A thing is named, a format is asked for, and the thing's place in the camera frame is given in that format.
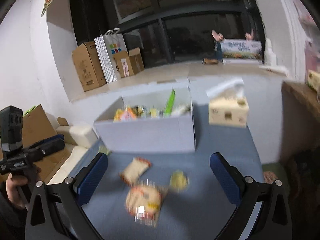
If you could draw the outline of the person's left hand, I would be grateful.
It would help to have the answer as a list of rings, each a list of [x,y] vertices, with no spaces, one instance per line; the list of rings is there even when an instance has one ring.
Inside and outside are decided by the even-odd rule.
[[[13,175],[9,173],[5,181],[6,197],[3,197],[3,205],[18,210],[28,210],[29,204],[26,204],[18,191],[18,187],[28,185],[28,179],[22,175]]]

